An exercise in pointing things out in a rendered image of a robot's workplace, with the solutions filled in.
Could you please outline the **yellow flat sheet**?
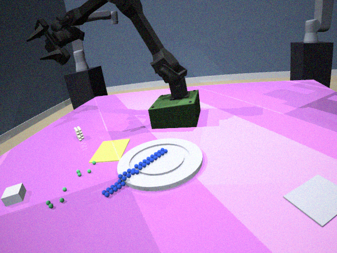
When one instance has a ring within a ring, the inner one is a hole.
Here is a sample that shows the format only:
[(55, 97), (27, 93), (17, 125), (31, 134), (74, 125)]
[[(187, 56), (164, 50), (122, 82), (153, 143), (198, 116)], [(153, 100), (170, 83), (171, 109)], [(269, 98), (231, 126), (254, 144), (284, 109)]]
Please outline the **yellow flat sheet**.
[(130, 139), (103, 141), (89, 163), (119, 161), (123, 156)]

